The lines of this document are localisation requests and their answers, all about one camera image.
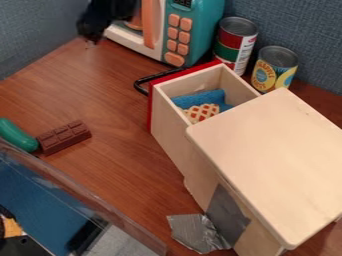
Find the green handle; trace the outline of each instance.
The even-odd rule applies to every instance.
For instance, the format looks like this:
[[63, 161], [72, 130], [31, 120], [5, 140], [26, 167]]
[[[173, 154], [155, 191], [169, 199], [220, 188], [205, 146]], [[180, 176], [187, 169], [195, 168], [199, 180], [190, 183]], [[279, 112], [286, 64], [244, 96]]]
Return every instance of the green handle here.
[[0, 136], [27, 152], [35, 151], [39, 146], [39, 143], [35, 138], [26, 134], [6, 118], [0, 118]]

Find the orange button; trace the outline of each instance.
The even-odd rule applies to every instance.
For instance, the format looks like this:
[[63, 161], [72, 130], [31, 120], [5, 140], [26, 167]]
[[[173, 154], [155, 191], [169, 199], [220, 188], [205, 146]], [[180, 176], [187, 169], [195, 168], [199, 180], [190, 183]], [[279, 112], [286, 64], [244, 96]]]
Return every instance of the orange button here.
[[177, 42], [173, 40], [167, 40], [167, 49], [175, 52], [177, 49]]
[[164, 57], [165, 57], [166, 62], [176, 67], [181, 67], [185, 63], [185, 59], [182, 56], [172, 53], [172, 52], [165, 53]]
[[169, 28], [168, 30], [168, 36], [171, 39], [177, 39], [178, 38], [178, 30], [175, 28]]
[[169, 24], [174, 27], [179, 26], [180, 17], [177, 14], [170, 14], [169, 16]]
[[179, 33], [179, 41], [183, 44], [188, 44], [190, 42], [190, 34], [187, 32]]
[[181, 29], [185, 31], [190, 31], [192, 29], [192, 19], [183, 18], [181, 20]]
[[185, 44], [179, 44], [178, 45], [178, 53], [180, 55], [183, 55], [183, 56], [188, 55], [188, 53], [189, 53], [189, 46], [187, 46]]

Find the can lid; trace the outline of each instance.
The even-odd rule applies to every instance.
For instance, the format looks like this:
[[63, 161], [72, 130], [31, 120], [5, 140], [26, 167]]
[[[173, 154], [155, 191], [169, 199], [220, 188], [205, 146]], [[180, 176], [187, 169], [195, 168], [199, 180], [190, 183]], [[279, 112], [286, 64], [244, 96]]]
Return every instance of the can lid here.
[[227, 17], [220, 21], [224, 31], [237, 36], [254, 36], [258, 34], [257, 26], [250, 20], [241, 17]]
[[259, 57], [272, 66], [280, 68], [292, 68], [298, 65], [297, 54], [281, 46], [266, 46], [259, 51]]

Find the wooden box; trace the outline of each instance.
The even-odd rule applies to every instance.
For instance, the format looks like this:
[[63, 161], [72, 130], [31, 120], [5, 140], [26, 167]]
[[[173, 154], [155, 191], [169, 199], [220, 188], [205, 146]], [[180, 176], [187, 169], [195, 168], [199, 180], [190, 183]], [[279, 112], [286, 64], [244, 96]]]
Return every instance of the wooden box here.
[[[171, 101], [217, 88], [235, 107], [195, 125]], [[197, 203], [206, 211], [221, 184], [251, 219], [238, 255], [281, 255], [341, 215], [341, 130], [290, 91], [261, 96], [218, 63], [151, 90], [151, 133]]]

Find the toy chocolate bar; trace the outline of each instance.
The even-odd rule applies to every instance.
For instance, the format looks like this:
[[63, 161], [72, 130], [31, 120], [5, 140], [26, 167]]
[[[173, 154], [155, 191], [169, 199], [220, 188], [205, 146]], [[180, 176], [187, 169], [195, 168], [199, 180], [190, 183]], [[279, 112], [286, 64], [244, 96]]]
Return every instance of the toy chocolate bar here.
[[88, 127], [74, 121], [37, 137], [44, 155], [52, 155], [91, 137]]

